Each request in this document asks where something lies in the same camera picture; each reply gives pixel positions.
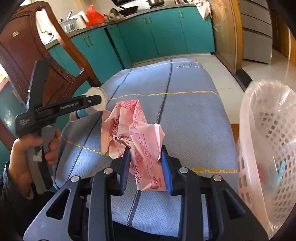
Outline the person's left hand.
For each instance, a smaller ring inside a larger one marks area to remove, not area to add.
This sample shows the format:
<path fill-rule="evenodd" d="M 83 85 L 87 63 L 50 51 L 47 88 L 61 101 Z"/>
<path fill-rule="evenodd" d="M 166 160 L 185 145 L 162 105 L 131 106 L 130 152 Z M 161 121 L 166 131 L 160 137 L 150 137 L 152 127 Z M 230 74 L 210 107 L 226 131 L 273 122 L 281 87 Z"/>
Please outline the person's left hand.
<path fill-rule="evenodd" d="M 49 143 L 49 151 L 45 154 L 45 160 L 48 165 L 53 166 L 57 163 L 57 155 L 60 147 L 59 137 L 61 132 L 59 129 L 55 132 L 55 137 Z M 6 169 L 10 180 L 16 185 L 19 193 L 27 198 L 32 199 L 33 191 L 31 184 L 33 183 L 32 175 L 27 161 L 27 150 L 39 147 L 43 144 L 41 137 L 31 133 L 22 136 L 14 141 L 11 149 L 10 164 Z"/>

